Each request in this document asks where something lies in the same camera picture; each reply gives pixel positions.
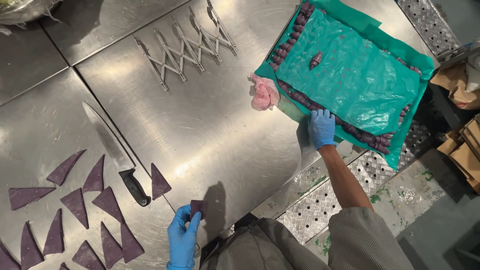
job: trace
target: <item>kitchen knife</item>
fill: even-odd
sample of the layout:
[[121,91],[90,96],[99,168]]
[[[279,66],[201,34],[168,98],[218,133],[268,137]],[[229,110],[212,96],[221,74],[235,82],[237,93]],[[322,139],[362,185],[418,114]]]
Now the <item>kitchen knife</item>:
[[125,183],[128,191],[139,205],[143,207],[149,205],[151,198],[145,195],[142,186],[133,175],[135,172],[135,163],[102,117],[100,117],[100,115],[98,115],[98,113],[85,101],[82,101],[82,104],[88,120],[92,123],[98,137],[100,137],[100,140],[103,143],[103,146],[119,169],[119,175]]

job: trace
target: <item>metal bowl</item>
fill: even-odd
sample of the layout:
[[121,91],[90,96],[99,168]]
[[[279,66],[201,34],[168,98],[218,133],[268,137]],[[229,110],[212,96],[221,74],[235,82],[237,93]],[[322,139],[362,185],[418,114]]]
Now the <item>metal bowl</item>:
[[0,24],[22,26],[50,14],[61,0],[0,0]]

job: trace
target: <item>black knife handle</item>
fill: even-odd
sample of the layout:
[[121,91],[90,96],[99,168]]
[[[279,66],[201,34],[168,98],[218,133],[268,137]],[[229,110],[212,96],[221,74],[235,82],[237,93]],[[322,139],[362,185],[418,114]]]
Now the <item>black knife handle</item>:
[[123,182],[125,183],[125,186],[127,187],[128,191],[130,192],[130,194],[135,199],[135,201],[140,206],[145,207],[145,206],[150,204],[152,199],[150,198],[150,196],[145,195],[145,192],[142,189],[142,186],[140,185],[138,180],[133,175],[134,172],[135,172],[135,168],[119,172],[119,174],[120,174]]

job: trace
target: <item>gloved hand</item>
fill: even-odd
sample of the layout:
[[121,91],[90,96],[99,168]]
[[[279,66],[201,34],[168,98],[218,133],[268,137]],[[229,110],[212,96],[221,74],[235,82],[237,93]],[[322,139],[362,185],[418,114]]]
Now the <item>gloved hand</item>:
[[190,219],[190,211],[189,204],[180,207],[167,229],[170,245],[170,261],[167,264],[167,270],[192,270],[195,265],[193,255],[201,213],[195,213],[187,229],[185,223]]
[[308,121],[308,132],[312,138],[315,149],[318,150],[324,145],[335,145],[335,116],[329,110],[312,110]]

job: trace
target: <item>purple dough triangle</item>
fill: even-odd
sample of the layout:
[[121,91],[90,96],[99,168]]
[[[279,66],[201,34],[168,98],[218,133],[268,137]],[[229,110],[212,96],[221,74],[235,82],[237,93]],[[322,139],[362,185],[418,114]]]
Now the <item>purple dough triangle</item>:
[[37,201],[48,193],[54,191],[54,187],[26,187],[26,188],[9,188],[8,195],[10,197],[10,210],[17,210],[20,207]]
[[43,247],[43,256],[48,254],[63,253],[65,246],[63,245],[63,226],[61,220],[61,208],[53,218],[50,229],[48,230],[47,240]]
[[102,262],[86,240],[78,248],[77,253],[73,255],[72,261],[88,270],[105,270]]
[[85,209],[84,197],[82,189],[76,189],[67,196],[60,199],[70,212],[80,221],[80,223],[88,230],[87,210]]
[[82,187],[82,193],[89,191],[103,191],[103,162],[105,161],[105,155],[103,155],[93,166],[92,170],[85,180],[85,184]]
[[70,270],[70,269],[68,269],[67,265],[63,262],[60,264],[59,270]]
[[120,223],[123,223],[123,215],[121,214],[119,204],[117,203],[117,199],[110,186],[104,189],[102,193],[92,201],[92,203],[107,212]]
[[65,179],[67,179],[67,175],[70,170],[73,168],[77,160],[85,151],[87,151],[87,149],[78,151],[75,154],[71,155],[69,158],[67,158],[56,169],[54,169],[49,176],[47,176],[47,180],[50,182],[54,182],[57,185],[62,185],[63,182],[65,182]]
[[128,228],[127,224],[122,223],[120,226],[121,231],[121,246],[123,248],[123,261],[128,263],[129,261],[136,259],[141,254],[145,253],[144,248],[137,241],[135,236]]
[[105,266],[107,269],[112,268],[121,258],[123,258],[123,251],[117,240],[108,231],[103,222],[100,223],[100,230],[102,233],[102,248],[103,257],[105,258]]
[[10,255],[2,241],[0,241],[0,269],[20,270],[20,264]]
[[191,200],[190,201],[190,220],[192,220],[193,215],[195,215],[196,212],[200,212],[200,220],[203,220],[207,216],[208,212],[208,201],[205,200]]
[[172,187],[168,184],[165,177],[158,170],[155,164],[152,163],[152,197],[157,199],[164,195],[168,191],[172,190]]
[[20,258],[22,260],[22,270],[28,270],[30,267],[37,265],[43,261],[42,253],[36,245],[28,221],[25,222],[24,230],[22,232]]

